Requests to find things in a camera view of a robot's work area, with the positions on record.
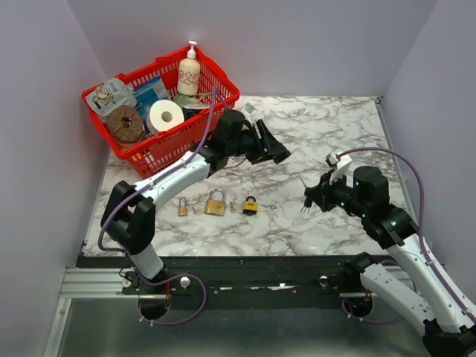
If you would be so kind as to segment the yellow padlock key bunch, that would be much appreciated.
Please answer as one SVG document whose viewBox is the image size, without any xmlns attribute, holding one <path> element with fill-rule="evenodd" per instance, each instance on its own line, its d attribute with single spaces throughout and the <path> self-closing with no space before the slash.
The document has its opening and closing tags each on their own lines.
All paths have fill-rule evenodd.
<svg viewBox="0 0 476 357">
<path fill-rule="evenodd" d="M 274 216 L 278 216 L 279 214 L 279 207 L 276 205 L 263 205 L 263 209 L 269 213 L 272 213 Z"/>
</svg>

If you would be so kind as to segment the large brass padlock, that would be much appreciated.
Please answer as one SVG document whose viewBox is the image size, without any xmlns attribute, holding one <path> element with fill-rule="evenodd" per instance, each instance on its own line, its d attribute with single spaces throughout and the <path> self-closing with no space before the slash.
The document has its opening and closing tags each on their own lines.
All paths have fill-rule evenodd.
<svg viewBox="0 0 476 357">
<path fill-rule="evenodd" d="M 223 216 L 226 209 L 225 191 L 220 188 L 214 188 L 209 192 L 207 201 L 205 202 L 204 213 L 213 216 Z"/>
</svg>

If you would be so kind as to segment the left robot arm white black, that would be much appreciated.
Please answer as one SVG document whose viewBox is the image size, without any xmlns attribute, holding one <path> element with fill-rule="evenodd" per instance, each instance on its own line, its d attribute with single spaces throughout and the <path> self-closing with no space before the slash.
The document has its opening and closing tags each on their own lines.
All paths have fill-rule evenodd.
<svg viewBox="0 0 476 357">
<path fill-rule="evenodd" d="M 200 142 L 174 164 L 135 184 L 120 181 L 113 187 L 98 239 L 108 235 L 118 244 L 115 250 L 130 258 L 141 274 L 139 284 L 146 292 L 158 293 L 165 283 L 165 264 L 152 246 L 158 209 L 223 169 L 229 158 L 239 156 L 250 164 L 279 164 L 290 152 L 262 120 L 252 123 L 242 112 L 226 109 L 215 129 L 207 129 Z"/>
</svg>

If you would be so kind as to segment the black padlock with keys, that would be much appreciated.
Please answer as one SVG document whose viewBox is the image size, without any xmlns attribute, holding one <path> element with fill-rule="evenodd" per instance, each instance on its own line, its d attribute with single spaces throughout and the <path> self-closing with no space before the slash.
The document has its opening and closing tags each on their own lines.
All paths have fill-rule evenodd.
<svg viewBox="0 0 476 357">
<path fill-rule="evenodd" d="M 307 196 L 307 193 L 306 193 L 309 188 L 308 185 L 305 183 L 305 181 L 301 177 L 299 179 L 303 185 L 303 194 L 304 194 L 303 207 L 300 209 L 300 212 L 305 213 L 310 211 L 313 201 Z"/>
</svg>

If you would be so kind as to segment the yellow padlock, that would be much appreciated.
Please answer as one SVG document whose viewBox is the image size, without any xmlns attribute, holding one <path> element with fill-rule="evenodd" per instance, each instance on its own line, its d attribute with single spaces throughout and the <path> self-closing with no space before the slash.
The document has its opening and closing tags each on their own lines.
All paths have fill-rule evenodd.
<svg viewBox="0 0 476 357">
<path fill-rule="evenodd" d="M 242 213 L 248 216 L 253 216 L 258 211 L 257 200 L 254 196 L 248 196 L 243 204 Z"/>
</svg>

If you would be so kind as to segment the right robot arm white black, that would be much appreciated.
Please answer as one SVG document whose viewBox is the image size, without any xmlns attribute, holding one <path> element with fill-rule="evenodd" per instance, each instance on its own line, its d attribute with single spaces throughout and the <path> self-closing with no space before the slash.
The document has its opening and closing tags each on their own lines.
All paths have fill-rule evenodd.
<svg viewBox="0 0 476 357">
<path fill-rule="evenodd" d="M 419 239 L 411 216 L 390 203 L 388 180 L 380 169 L 357 168 L 353 186 L 347 185 L 345 176 L 331 182 L 332 174 L 323 174 L 317 185 L 305 188 L 305 207 L 317 205 L 323 212 L 339 207 L 360 218 L 365 233 L 395 259 L 417 288 L 412 290 L 392 277 L 368 253 L 346 261 L 344 286 L 353 292 L 369 290 L 392 306 L 419 333 L 431 356 L 474 353 L 475 305 L 450 280 L 439 280 L 448 274 Z"/>
</svg>

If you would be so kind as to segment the small brass padlock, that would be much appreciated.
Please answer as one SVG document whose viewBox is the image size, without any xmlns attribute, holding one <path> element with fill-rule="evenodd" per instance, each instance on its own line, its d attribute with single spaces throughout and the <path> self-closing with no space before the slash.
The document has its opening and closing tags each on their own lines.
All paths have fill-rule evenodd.
<svg viewBox="0 0 476 357">
<path fill-rule="evenodd" d="M 178 199 L 178 216 L 185 217 L 187 215 L 188 215 L 187 199 L 182 196 Z"/>
</svg>

